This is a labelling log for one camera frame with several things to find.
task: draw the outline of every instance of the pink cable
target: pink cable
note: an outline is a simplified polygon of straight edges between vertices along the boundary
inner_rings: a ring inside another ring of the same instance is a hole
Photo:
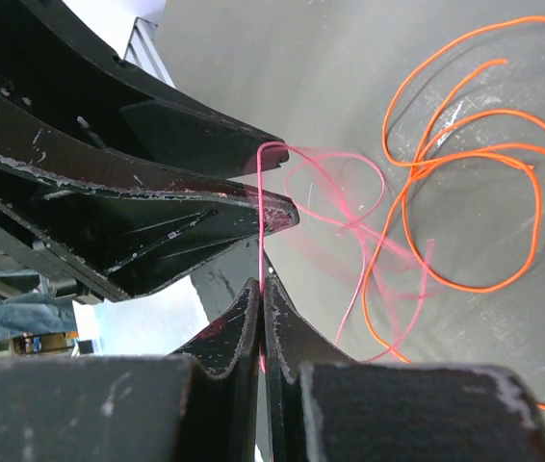
[[[427,253],[425,255],[425,263],[423,264],[422,277],[420,280],[420,295],[424,295],[425,291],[427,290],[428,265],[430,264],[430,259],[433,255],[433,248],[434,248],[434,240],[433,239],[428,240]],[[416,306],[416,312],[414,313],[414,316],[412,317],[411,321],[407,325],[407,328],[405,329],[403,334],[400,336],[400,338],[394,344],[386,348],[385,351],[381,352],[380,354],[378,354],[377,356],[374,356],[371,359],[368,359],[366,362],[369,362],[369,363],[374,362],[377,359],[381,358],[382,356],[388,354],[393,349],[397,349],[397,347],[401,344],[401,342],[405,340],[405,337],[407,337],[407,334],[409,334],[409,332],[413,329],[414,324],[418,320],[418,317],[420,316],[420,312],[423,309],[424,302],[425,302],[425,298],[421,296],[418,300],[418,305]]]
[[[320,214],[312,212],[311,210],[303,207],[302,205],[300,205],[299,203],[294,201],[297,209],[300,210],[301,212],[303,212],[304,214],[306,214],[308,216],[311,216],[313,218],[319,219],[319,220],[321,220],[323,222],[327,222],[327,223],[330,223],[330,224],[341,226],[342,229],[350,229],[351,232],[354,234],[354,236],[356,237],[356,239],[358,240],[358,242],[360,244],[360,247],[361,247],[361,250],[362,250],[362,270],[360,272],[360,278],[358,279],[358,284],[356,286],[356,290],[354,291],[354,294],[353,294],[353,296],[351,298],[350,305],[349,305],[348,309],[346,310],[346,312],[345,312],[345,314],[344,314],[344,316],[343,316],[343,318],[341,320],[339,330],[337,331],[337,336],[336,336],[336,339],[335,339],[335,345],[338,345],[339,339],[341,337],[341,333],[342,333],[343,328],[344,328],[344,326],[345,326],[345,324],[347,322],[347,319],[348,319],[348,317],[350,315],[353,304],[355,303],[356,298],[357,298],[357,296],[358,296],[358,294],[360,292],[360,287],[362,285],[362,281],[363,281],[364,276],[365,276],[365,270],[366,270],[366,265],[367,265],[368,256],[369,256],[368,248],[367,248],[367,245],[366,245],[366,240],[382,241],[382,247],[383,248],[386,248],[391,253],[399,256],[400,258],[402,258],[406,262],[410,262],[409,266],[405,267],[405,269],[411,268],[411,263],[413,263],[414,266],[416,266],[416,261],[413,258],[413,255],[409,250],[404,249],[403,247],[396,244],[394,241],[390,240],[389,238],[382,237],[379,233],[377,233],[375,230],[373,230],[372,228],[370,228],[369,226],[365,225],[362,222],[362,220],[364,218],[366,218],[369,214],[371,214],[377,208],[377,206],[379,205],[379,203],[381,202],[381,200],[383,198],[384,191],[385,191],[384,176],[383,176],[381,170],[379,169],[379,167],[377,166],[377,164],[375,162],[373,162],[371,159],[368,159],[368,158],[366,158],[364,156],[361,156],[359,154],[349,153],[349,152],[327,152],[327,153],[319,154],[319,155],[311,158],[311,157],[308,157],[306,154],[304,154],[302,152],[302,150],[308,150],[308,148],[297,148],[297,147],[293,147],[293,146],[290,146],[290,145],[287,145],[287,144],[285,144],[283,142],[278,142],[278,141],[266,142],[266,143],[262,144],[258,148],[257,153],[256,153],[256,158],[257,158],[256,159],[256,165],[257,165],[257,189],[258,189],[258,218],[259,218],[259,245],[258,245],[259,262],[258,263],[259,263],[259,278],[260,278],[260,293],[261,294],[264,293],[264,264],[265,264],[265,262],[264,262],[265,211],[264,211],[264,187],[263,187],[264,181],[263,181],[263,175],[262,175],[262,154],[263,154],[264,150],[267,149],[267,148],[286,149],[286,150],[292,151],[292,152],[300,155],[300,157],[302,157],[304,159],[304,161],[302,163],[300,163],[299,165],[294,167],[288,173],[288,175],[286,176],[285,183],[284,183],[284,191],[285,191],[286,195],[289,195],[291,197],[291,195],[288,193],[288,183],[289,183],[290,179],[294,176],[294,174],[300,168],[304,167],[307,164],[310,164],[324,177],[324,179],[332,187],[334,195],[336,195],[336,199],[335,199],[334,196],[331,196],[330,199],[331,199],[331,201],[333,203],[337,204],[337,206],[339,207],[341,212],[348,219],[348,222],[342,222],[342,221],[339,221],[339,220],[336,220],[336,219],[333,219],[333,218],[324,217],[324,216],[322,216]],[[376,173],[379,176],[379,179],[381,181],[381,193],[380,193],[379,198],[377,199],[375,205],[373,207],[371,207],[371,209],[369,209],[362,216],[355,217],[353,215],[353,213],[350,211],[350,207],[348,206],[348,204],[347,204],[345,198],[343,197],[340,189],[337,187],[337,185],[335,184],[333,179],[330,177],[330,175],[318,164],[318,162],[317,162],[318,160],[326,159],[326,158],[353,158],[353,159],[357,159],[357,160],[360,160],[361,162],[364,162],[365,164],[367,164],[369,167],[371,167],[372,169],[374,169],[376,171]],[[418,318],[418,315],[420,314],[420,312],[422,310],[422,306],[424,304],[424,299],[429,296],[429,295],[426,294],[427,272],[425,270],[425,267],[427,267],[427,266],[428,266],[428,260],[426,259],[425,264],[422,265],[423,277],[422,277],[422,282],[421,282],[420,293],[418,295],[410,295],[410,297],[417,298],[419,300],[418,301],[418,306],[417,306],[417,309],[416,309],[416,313],[414,314],[414,317],[412,318],[412,321],[410,322],[409,326],[405,329],[405,331],[400,336],[400,338],[395,340],[394,345],[392,347],[398,346],[404,340],[404,338],[407,336],[407,334],[411,331],[415,321]],[[379,292],[382,295],[382,298],[384,299],[384,303],[385,303],[385,305],[387,307],[388,317],[389,317],[389,321],[390,321],[390,324],[391,324],[391,330],[393,332],[393,340],[394,340],[394,338],[397,336],[397,324],[398,323],[397,323],[395,311],[391,306],[391,301],[395,297],[396,298],[401,298],[401,297],[406,296],[406,295],[396,295],[396,294],[393,294],[392,291],[386,290],[385,286],[384,286],[383,278],[381,277],[381,274],[379,274],[377,266],[374,267],[373,272],[374,272],[374,277],[376,279],[376,286],[379,289]],[[380,355],[376,356],[375,359],[377,359],[377,358],[383,356],[384,354],[388,353],[390,351],[390,349],[391,348],[388,348],[386,351],[384,351]],[[263,371],[264,370],[264,364],[263,364],[263,361],[262,361],[262,357],[260,358],[260,367],[262,368],[262,371]]]

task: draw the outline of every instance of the orange cable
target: orange cable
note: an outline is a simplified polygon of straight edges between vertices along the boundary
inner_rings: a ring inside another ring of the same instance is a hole
[[[407,181],[405,185],[403,186],[401,192],[393,202],[390,212],[388,213],[388,217],[384,223],[383,229],[381,231],[382,238],[379,240],[376,250],[374,251],[373,257],[371,259],[371,262],[367,268],[367,271],[365,272],[365,276],[362,282],[362,311],[365,318],[365,322],[367,323],[367,326],[369,327],[369,331],[373,335],[373,337],[384,347],[390,349],[390,351],[397,356],[401,361],[404,363],[411,363],[411,361],[402,355],[400,352],[396,351],[394,348],[390,346],[375,330],[373,327],[373,323],[371,321],[371,316],[369,313],[369,308],[367,305],[367,289],[369,285],[369,274],[372,272],[373,267],[376,263],[377,257],[379,255],[379,252],[381,251],[382,244],[383,244],[383,238],[388,234],[388,231],[390,229],[390,225],[392,222],[392,218],[395,215],[395,212],[397,208],[399,207],[399,204],[402,206],[402,224],[403,229],[405,232],[405,236],[407,237],[407,243],[409,244],[409,247],[411,248],[412,253],[416,257],[416,259],[420,262],[421,265],[423,265],[429,274],[438,282],[442,283],[445,286],[463,291],[463,292],[469,292],[474,294],[488,294],[491,292],[498,291],[510,284],[512,284],[514,281],[519,279],[522,275],[524,275],[529,267],[532,265],[533,259],[535,258],[535,253],[537,251],[538,246],[538,237],[539,237],[539,231],[540,231],[540,222],[542,220],[542,194],[540,189],[540,184],[538,182],[537,177],[535,176],[535,173],[533,172],[533,166],[520,161],[519,159],[516,159],[511,156],[507,156],[504,154],[499,154],[495,151],[501,151],[501,150],[507,150],[507,149],[524,149],[524,150],[530,150],[533,152],[537,152],[539,154],[545,155],[545,148],[541,146],[537,146],[534,144],[527,144],[523,142],[507,142],[507,143],[500,143],[500,144],[494,144],[490,146],[485,146],[484,148],[480,149],[474,149],[470,151],[463,151],[463,152],[457,152],[455,154],[449,154],[443,157],[439,158],[433,158],[433,159],[427,159],[428,153],[431,151],[431,149],[435,146],[435,144],[441,140],[443,137],[445,137],[447,134],[451,133],[452,131],[467,125],[468,123],[471,123],[475,120],[478,120],[480,118],[488,117],[488,116],[517,116],[521,117],[527,121],[532,122],[533,124],[539,126],[543,130],[545,130],[545,121],[528,113],[525,113],[523,111],[513,110],[513,109],[495,109],[490,111],[483,111],[474,115],[467,116],[458,122],[450,125],[449,127],[441,130],[435,137],[432,139],[429,139],[431,135],[431,131],[433,126],[435,125],[436,121],[440,117],[440,115],[446,110],[450,102],[453,100],[453,98],[456,96],[456,94],[470,81],[475,79],[479,74],[484,72],[489,67],[492,67],[494,65],[501,65],[506,64],[507,60],[493,60],[489,61],[480,67],[478,67],[474,72],[469,74],[467,77],[465,77],[459,84],[457,84],[453,90],[450,92],[450,94],[446,97],[446,99],[442,102],[442,104],[437,108],[435,111],[435,114],[429,121],[427,128],[425,129],[425,132],[418,144],[418,148],[416,149],[416,155],[414,156],[413,162],[402,162],[398,161],[395,158],[393,158],[392,154],[390,153],[390,150],[388,148],[388,124],[390,120],[390,116],[397,106],[397,103],[399,102],[399,99],[401,98],[402,93],[405,91],[407,86],[411,83],[414,78],[421,73],[426,67],[428,67],[431,63],[433,63],[437,58],[445,54],[446,52],[450,51],[452,48],[460,44],[461,42],[471,39],[475,36],[485,34],[488,32],[497,31],[500,29],[504,29],[511,26],[516,26],[519,24],[526,24],[526,23],[545,23],[545,16],[525,16],[518,19],[514,19],[511,21],[501,22],[497,24],[492,24],[486,27],[482,27],[480,29],[477,29],[473,32],[470,32],[468,34],[465,34],[453,41],[451,41],[448,45],[444,46],[442,49],[440,49],[438,52],[433,54],[430,58],[428,58],[426,61],[424,61],[422,64],[420,64],[416,69],[414,69],[409,76],[403,81],[397,92],[395,93],[392,101],[390,102],[390,105],[388,107],[388,110],[386,111],[386,115],[384,117],[382,128],[381,128],[381,139],[382,139],[382,147],[384,151],[384,155],[388,159],[390,163],[397,167],[408,167],[409,168],[409,176],[407,178]],[[505,164],[508,167],[517,168],[520,170],[523,170],[528,177],[530,178],[533,186],[533,191],[535,195],[535,218],[533,221],[533,230],[532,230],[532,242],[530,246],[530,251],[527,257],[527,260],[523,264],[523,266],[513,273],[510,277],[505,279],[504,281],[501,281],[497,284],[494,284],[492,286],[486,286],[486,287],[473,287],[473,286],[466,286],[463,284],[459,284],[456,282],[451,281],[450,279],[445,278],[444,276],[438,274],[435,272],[430,266],[425,265],[425,261],[418,251],[418,248],[416,247],[416,244],[413,241],[411,230],[409,228],[408,218],[407,218],[407,193],[409,191],[409,188],[414,184],[417,183],[420,180],[423,180],[427,176],[429,176],[433,171],[441,167],[449,162],[458,161],[460,159],[468,159],[468,158],[484,158],[484,159],[491,159],[494,161],[501,162],[502,164]],[[545,404],[538,403],[538,407],[540,409],[545,410]]]

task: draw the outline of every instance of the black plastic part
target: black plastic part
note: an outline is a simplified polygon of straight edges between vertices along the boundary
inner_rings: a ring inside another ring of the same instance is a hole
[[[188,405],[181,461],[253,460],[259,302],[258,284],[249,279],[225,313],[174,352],[195,358],[208,377]]]
[[[61,0],[0,0],[0,41],[4,97],[80,141],[97,146],[93,134],[126,154],[219,178],[253,173],[257,147],[279,141],[122,60]],[[287,159],[273,153],[264,168]]]
[[[488,366],[362,365],[266,281],[274,462],[545,462],[545,427],[513,373]]]
[[[80,354],[84,356],[85,354],[94,354],[95,347],[92,343],[92,340],[82,340],[78,342],[78,350]]]
[[[184,357],[0,360],[0,461],[178,460],[193,380]]]
[[[306,460],[298,367],[303,361],[352,360],[298,314],[277,277],[266,280],[264,328],[271,453],[275,462]]]
[[[503,368],[309,364],[300,388],[310,462],[545,461],[538,409]]]
[[[182,127],[166,165],[122,118],[138,104]],[[258,227],[254,188],[176,167],[241,174],[269,138],[117,63],[62,2],[0,0],[0,249],[28,268],[110,300],[166,287]],[[268,233],[298,222],[276,194],[265,214]]]

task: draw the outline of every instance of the gray floor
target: gray floor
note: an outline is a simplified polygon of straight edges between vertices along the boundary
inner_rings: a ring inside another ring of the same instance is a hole
[[[406,177],[405,170],[386,162],[380,147],[381,121],[398,85],[449,40],[481,25],[537,13],[545,14],[544,1],[168,0],[157,46],[176,86],[202,103],[289,143],[359,152],[378,162],[391,190],[380,211],[368,220],[378,229]],[[509,64],[480,77],[443,120],[450,120],[455,110],[457,116],[466,116],[501,106],[545,118],[545,26],[523,26],[462,47],[411,88],[418,96],[391,132],[397,155],[409,159],[430,115],[462,77],[500,57],[508,58]],[[545,146],[545,134],[527,123],[499,117],[450,137],[443,150],[496,141]],[[544,198],[539,255],[531,271],[491,295],[442,290],[428,300],[402,351],[416,361],[509,366],[545,401],[545,159],[518,155],[536,166]],[[268,172],[266,188],[282,192],[283,179],[295,163]],[[375,200],[379,185],[364,166],[346,162],[331,167],[356,205]],[[313,210],[332,213],[308,173],[297,177],[292,192],[301,203],[310,202]],[[491,284],[508,277],[525,260],[533,198],[529,181],[518,171],[487,161],[441,168],[425,182],[410,210],[419,246],[424,248],[426,240],[434,238],[433,265],[457,282]],[[336,236],[336,231],[303,218],[299,227],[266,241],[298,310],[329,338],[360,271],[357,243],[349,234]],[[404,243],[398,222],[392,237]],[[322,261],[304,255],[305,241],[326,248]],[[391,283],[415,293],[418,279],[416,272]],[[381,320],[381,302],[373,299],[372,306]],[[402,320],[409,319],[411,309],[412,305],[399,307]],[[350,319],[341,347],[363,359],[380,347],[359,311]],[[383,321],[378,327],[387,330]]]

